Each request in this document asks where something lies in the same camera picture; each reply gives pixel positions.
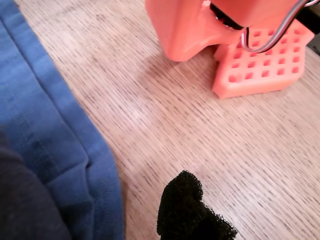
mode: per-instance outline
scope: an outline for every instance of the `orange 3d-printed part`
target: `orange 3d-printed part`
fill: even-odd
[[[219,20],[214,4],[227,17],[250,27],[253,48],[264,45],[297,0],[146,0],[145,6],[159,42],[173,61],[187,61],[210,45],[220,45],[213,91],[221,98],[281,90],[303,73],[305,46],[313,38],[297,20],[281,41],[265,53],[250,53],[239,45],[243,29]]]
[[[261,46],[274,33],[273,29],[251,29],[251,46]],[[281,40],[267,52],[250,53],[240,43],[220,45],[214,54],[219,66],[213,92],[220,98],[229,98],[286,88],[302,76],[306,44],[313,36],[294,20]]]

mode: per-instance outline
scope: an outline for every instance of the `blue cloth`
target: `blue cloth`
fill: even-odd
[[[124,239],[112,152],[12,0],[0,0],[0,128],[73,239]]]

